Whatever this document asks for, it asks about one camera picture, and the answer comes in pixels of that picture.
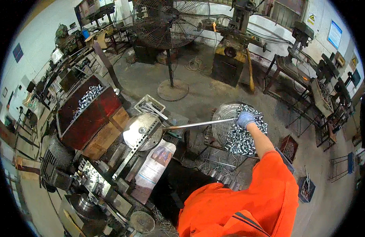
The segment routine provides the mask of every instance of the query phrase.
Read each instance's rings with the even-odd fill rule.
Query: warning sign
[[[356,57],[356,55],[354,54],[350,61],[350,67],[352,69],[352,72],[355,72],[355,69],[356,69],[356,66],[358,65],[358,63],[359,63],[359,60]]]
[[[314,22],[315,21],[316,21],[316,16],[313,13],[309,12],[309,14],[308,14],[308,22],[310,24],[314,25]]]

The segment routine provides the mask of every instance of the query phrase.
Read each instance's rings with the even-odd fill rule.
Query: blue bucket
[[[90,33],[88,30],[82,30],[82,35],[85,37],[85,39],[89,38]]]

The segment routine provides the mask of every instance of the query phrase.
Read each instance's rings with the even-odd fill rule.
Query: broom
[[[255,92],[255,84],[253,83],[253,79],[252,79],[252,65],[251,65],[251,57],[250,57],[250,51],[248,50],[248,48],[246,48],[247,50],[247,58],[248,58],[248,64],[250,67],[250,89],[252,91],[252,93]]]

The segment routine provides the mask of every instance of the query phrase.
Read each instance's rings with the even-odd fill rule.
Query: reflective stripe
[[[253,221],[253,220],[249,219],[248,217],[246,217],[246,216],[245,216],[245,215],[243,215],[242,213],[237,212],[237,213],[235,213],[235,215],[238,215],[239,217],[242,217],[243,219],[245,219],[245,220],[247,220],[247,221],[251,222],[252,224],[254,224],[254,225],[256,225],[257,227],[259,227],[260,229],[263,229],[263,228],[262,228],[259,224],[257,224],[255,221]]]
[[[248,224],[248,225],[250,225],[250,226],[254,227],[255,229],[257,229],[257,230],[259,230],[260,232],[262,232],[263,234],[266,234],[268,237],[270,237],[270,236],[269,236],[269,234],[268,234],[268,233],[266,233],[263,229],[260,229],[259,227],[254,226],[254,225],[252,225],[251,223],[248,223],[247,221],[245,221],[245,220],[243,220],[242,218],[239,218],[239,217],[237,217],[237,216],[232,216],[232,217],[234,217],[235,219],[238,219],[238,220],[240,220],[240,221],[242,221],[242,222],[244,222],[244,223],[246,223],[246,224]]]

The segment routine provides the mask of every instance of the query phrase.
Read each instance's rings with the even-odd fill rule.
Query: fan guard
[[[172,49],[189,44],[210,15],[204,1],[138,0],[132,12],[135,32],[150,47]]]

